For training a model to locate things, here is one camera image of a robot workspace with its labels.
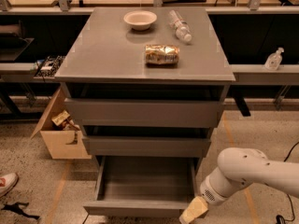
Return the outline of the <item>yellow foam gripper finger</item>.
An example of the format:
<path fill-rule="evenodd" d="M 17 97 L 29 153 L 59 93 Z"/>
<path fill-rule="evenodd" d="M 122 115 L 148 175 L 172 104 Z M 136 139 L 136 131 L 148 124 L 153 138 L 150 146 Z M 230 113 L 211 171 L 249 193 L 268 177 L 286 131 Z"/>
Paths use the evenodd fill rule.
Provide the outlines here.
<path fill-rule="evenodd" d="M 179 217 L 181 224 L 190 224 L 208 211 L 208 205 L 201 196 L 195 197 Z"/>

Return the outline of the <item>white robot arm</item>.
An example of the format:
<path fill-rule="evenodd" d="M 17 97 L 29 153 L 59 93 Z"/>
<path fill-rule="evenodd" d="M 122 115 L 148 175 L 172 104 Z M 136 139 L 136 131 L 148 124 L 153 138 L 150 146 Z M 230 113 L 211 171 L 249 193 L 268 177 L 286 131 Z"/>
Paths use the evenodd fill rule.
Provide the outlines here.
<path fill-rule="evenodd" d="M 179 217 L 180 223 L 190 224 L 205 214 L 210 204 L 220 205 L 253 183 L 298 198 L 299 164 L 271 161 L 261 150 L 254 148 L 226 148 L 217 158 L 217 167 L 201 183 L 200 194 Z"/>

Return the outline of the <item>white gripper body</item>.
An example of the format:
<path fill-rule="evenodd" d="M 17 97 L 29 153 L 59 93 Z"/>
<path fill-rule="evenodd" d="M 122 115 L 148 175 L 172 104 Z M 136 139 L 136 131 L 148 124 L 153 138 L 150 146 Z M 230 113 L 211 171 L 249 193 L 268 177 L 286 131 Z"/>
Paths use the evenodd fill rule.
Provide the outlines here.
<path fill-rule="evenodd" d="M 246 186 L 246 182 L 229 179 L 219 168 L 216 168 L 201 183 L 200 194 L 207 203 L 220 205 Z"/>

